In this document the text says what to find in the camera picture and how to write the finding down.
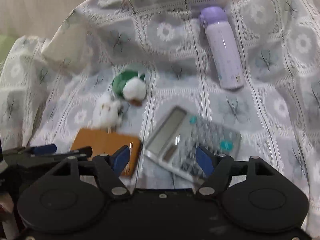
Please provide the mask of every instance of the orange-brown notebook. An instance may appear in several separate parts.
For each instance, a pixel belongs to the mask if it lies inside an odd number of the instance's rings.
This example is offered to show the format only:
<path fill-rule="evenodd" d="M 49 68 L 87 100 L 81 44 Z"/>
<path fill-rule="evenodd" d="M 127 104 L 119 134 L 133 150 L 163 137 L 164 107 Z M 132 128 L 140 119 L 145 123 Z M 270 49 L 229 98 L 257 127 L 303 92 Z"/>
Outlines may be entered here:
<path fill-rule="evenodd" d="M 141 141 L 138 137 L 107 133 L 103 130 L 90 130 L 82 128 L 79 130 L 71 150 L 76 150 L 85 146 L 91 146 L 92 157 L 106 153 L 113 155 L 120 147 L 127 145 L 130 150 L 130 161 L 126 168 L 123 170 L 122 175 L 131 176 L 134 172 L 135 166 L 138 161 Z"/>

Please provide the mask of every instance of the gray fabric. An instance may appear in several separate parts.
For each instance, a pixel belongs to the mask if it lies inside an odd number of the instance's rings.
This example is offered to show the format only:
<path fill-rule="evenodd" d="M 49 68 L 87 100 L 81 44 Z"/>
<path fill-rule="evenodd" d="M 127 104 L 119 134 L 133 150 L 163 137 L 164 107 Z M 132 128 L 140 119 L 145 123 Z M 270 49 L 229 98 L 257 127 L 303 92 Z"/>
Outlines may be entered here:
<path fill-rule="evenodd" d="M 226 7 L 236 37 L 247 80 L 235 92 L 222 90 L 212 71 L 197 20 L 209 5 Z M 78 129 L 90 127 L 97 98 L 135 63 L 148 96 L 117 132 L 145 141 L 175 105 L 240 131 L 238 159 L 261 156 L 297 185 L 310 200 L 303 228 L 319 235 L 319 19 L 312 0 L 87 0 L 52 41 L 22 37 L 13 46 L 0 77 L 2 144 L 31 139 L 67 151 Z M 192 186 L 143 155 L 125 183 Z"/>

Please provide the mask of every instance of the water bottle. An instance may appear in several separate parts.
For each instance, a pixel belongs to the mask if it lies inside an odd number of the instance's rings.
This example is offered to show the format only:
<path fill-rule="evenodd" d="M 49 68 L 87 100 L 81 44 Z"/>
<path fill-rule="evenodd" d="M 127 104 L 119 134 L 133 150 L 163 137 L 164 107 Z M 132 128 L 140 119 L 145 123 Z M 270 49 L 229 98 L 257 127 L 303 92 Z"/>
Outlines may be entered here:
<path fill-rule="evenodd" d="M 208 7 L 201 11 L 199 20 L 205 28 L 221 88 L 242 87 L 244 74 L 227 14 L 220 7 Z"/>

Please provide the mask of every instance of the stuffed animal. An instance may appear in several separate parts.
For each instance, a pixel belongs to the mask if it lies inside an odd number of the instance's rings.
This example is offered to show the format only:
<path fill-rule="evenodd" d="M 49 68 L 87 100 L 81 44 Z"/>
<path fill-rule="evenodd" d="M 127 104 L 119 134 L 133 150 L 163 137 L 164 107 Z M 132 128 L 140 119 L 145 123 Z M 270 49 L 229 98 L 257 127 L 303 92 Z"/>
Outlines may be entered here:
<path fill-rule="evenodd" d="M 133 70 L 125 70 L 112 81 L 112 90 L 131 104 L 141 105 L 147 93 L 144 76 Z"/>
<path fill-rule="evenodd" d="M 104 94 L 97 100 L 93 111 L 92 127 L 111 132 L 111 129 L 120 126 L 122 117 L 119 115 L 122 105 L 119 100 L 112 100 L 110 94 Z"/>

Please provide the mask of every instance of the silver calculator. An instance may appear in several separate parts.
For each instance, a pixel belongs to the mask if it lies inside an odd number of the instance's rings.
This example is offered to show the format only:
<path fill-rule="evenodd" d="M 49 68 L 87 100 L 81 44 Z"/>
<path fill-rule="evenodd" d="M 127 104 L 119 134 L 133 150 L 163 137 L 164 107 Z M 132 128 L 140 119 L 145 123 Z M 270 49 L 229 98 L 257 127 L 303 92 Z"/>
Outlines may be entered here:
<path fill-rule="evenodd" d="M 196 162 L 196 147 L 235 158 L 240 140 L 240 133 L 176 106 L 152 132 L 143 153 L 165 169 L 191 182 L 203 183 L 205 175 Z"/>

